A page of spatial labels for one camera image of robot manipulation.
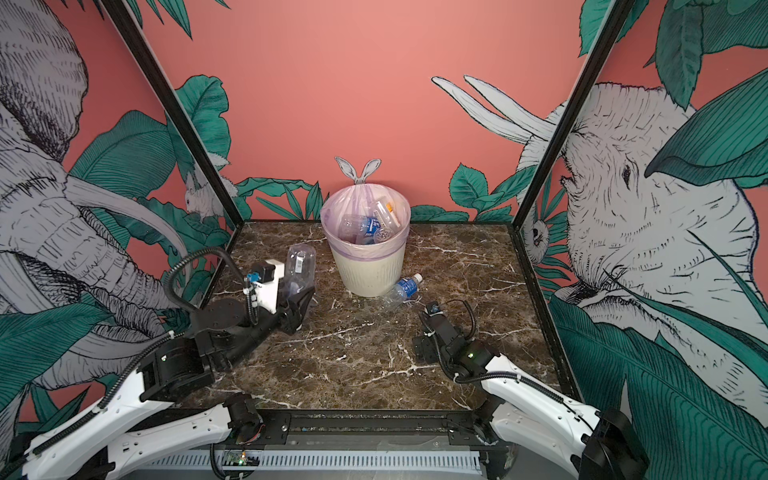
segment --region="table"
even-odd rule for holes
[[[232,256],[243,271],[269,258],[285,261],[288,247],[317,250],[315,301],[293,336],[275,332],[232,372],[198,390],[179,406],[211,407],[247,392],[266,409],[473,409],[485,393],[450,382],[437,365],[415,360],[417,312],[432,300],[467,299],[478,319],[476,338],[526,372],[560,389],[554,362],[539,329],[508,227],[498,224],[411,225],[402,274],[421,273],[413,300],[387,315],[377,299],[351,294],[342,284],[319,223],[246,223]],[[216,298],[243,297],[225,269]],[[446,314],[469,329],[461,303]]]

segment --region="blue bottle label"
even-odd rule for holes
[[[366,236],[372,236],[381,227],[379,221],[373,217],[368,217],[366,220]]]
[[[406,295],[408,298],[411,298],[411,295],[416,293],[416,290],[419,288],[416,286],[416,282],[414,282],[412,279],[402,279],[398,283],[402,287],[402,289],[406,292]]]

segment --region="marble tabletop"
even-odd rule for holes
[[[269,258],[285,261],[288,247],[304,242],[317,250],[317,292],[302,328],[293,336],[275,332],[180,406],[207,408],[247,392],[271,409],[473,409],[485,399],[483,391],[450,382],[437,365],[419,364],[413,352],[421,327],[417,312],[429,301],[450,299],[470,302],[476,338],[560,389],[505,225],[411,225],[402,274],[421,273],[424,281],[414,299],[390,315],[379,300],[344,287],[319,223],[247,223],[232,256],[245,270]],[[212,301],[242,296],[226,269],[213,292]],[[445,312],[469,329],[461,303]]]

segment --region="elephant ear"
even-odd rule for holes
[[[381,164],[382,161],[379,158],[375,158],[368,162],[366,167],[362,169],[362,175],[360,176],[360,180],[362,180],[362,182],[360,183],[364,184],[366,182],[366,178],[370,177],[373,172],[378,170],[379,167],[381,167]]]
[[[0,18],[0,103],[32,143],[61,162],[78,132],[85,63],[44,2],[0,2]]]
[[[352,166],[352,164],[346,160],[344,160],[341,157],[334,157],[336,159],[336,163],[339,164],[339,168],[341,168],[341,171],[343,174],[345,174],[347,177],[353,179],[355,183],[357,183],[357,170]]]

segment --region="trash can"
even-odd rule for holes
[[[402,224],[392,238],[383,243],[355,245],[339,238],[345,215],[371,216],[370,205],[381,197],[394,203],[394,214]],[[344,286],[360,296],[379,296],[400,280],[402,257],[410,230],[411,206],[396,190],[378,184],[360,184],[339,190],[320,211],[320,222],[333,252]]]

